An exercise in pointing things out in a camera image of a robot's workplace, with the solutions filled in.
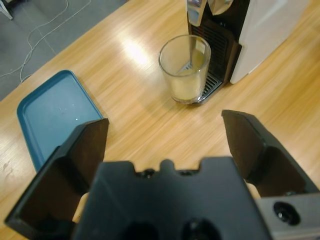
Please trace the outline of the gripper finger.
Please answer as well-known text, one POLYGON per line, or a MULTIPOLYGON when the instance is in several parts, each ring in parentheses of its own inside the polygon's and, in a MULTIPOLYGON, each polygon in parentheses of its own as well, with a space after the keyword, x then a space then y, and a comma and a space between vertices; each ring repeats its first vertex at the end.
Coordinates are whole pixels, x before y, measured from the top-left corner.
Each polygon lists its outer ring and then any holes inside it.
POLYGON ((29 240, 69 240, 73 217, 104 160, 107 118, 78 125, 37 172, 4 223, 29 240))
POLYGON ((319 189, 284 146, 252 114, 221 113, 228 146, 241 177, 261 197, 315 194, 319 189))

